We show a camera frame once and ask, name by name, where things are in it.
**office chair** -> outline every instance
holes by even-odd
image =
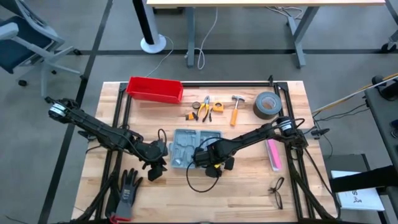
[[[73,47],[56,52],[65,40],[34,14],[23,0],[0,0],[0,6],[16,15],[0,22],[0,67],[13,74],[18,66],[41,66],[43,98],[47,97],[47,79],[50,72],[56,74],[56,70],[63,70],[85,78],[79,71],[55,64],[70,52],[76,55],[81,55],[81,52]],[[21,79],[25,75],[19,78],[20,86],[27,85]]]

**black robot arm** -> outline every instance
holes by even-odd
[[[276,134],[276,129],[279,129],[281,134]],[[232,156],[238,150],[266,139],[275,139],[291,144],[293,147],[304,148],[308,146],[303,132],[296,128],[294,121],[283,116],[234,139],[217,140],[208,145],[206,151],[198,147],[193,155],[193,161],[196,167],[216,166],[233,159]]]
[[[80,109],[78,103],[71,99],[52,100],[53,106],[49,116],[63,124],[71,123],[85,130],[97,138],[101,146],[111,151],[123,151],[137,156],[146,166],[152,168],[148,172],[148,179],[155,180],[167,169],[163,157],[168,154],[165,143],[158,139],[151,143],[144,143],[144,138],[126,128],[113,128],[104,122],[88,115]]]

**red container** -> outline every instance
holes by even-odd
[[[127,93],[136,100],[180,103],[183,87],[180,81],[159,78],[130,77]]]

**gray plastic tray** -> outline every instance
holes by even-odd
[[[176,129],[174,131],[174,142],[170,144],[171,166],[174,168],[187,168],[192,162],[192,156],[195,148],[205,139],[210,137],[222,137],[221,131],[193,130],[193,129]],[[217,141],[210,139],[203,143],[202,148]]]

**gray duct tape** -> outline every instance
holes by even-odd
[[[282,109],[280,97],[273,92],[260,93],[253,105],[253,112],[261,119],[271,119]]]

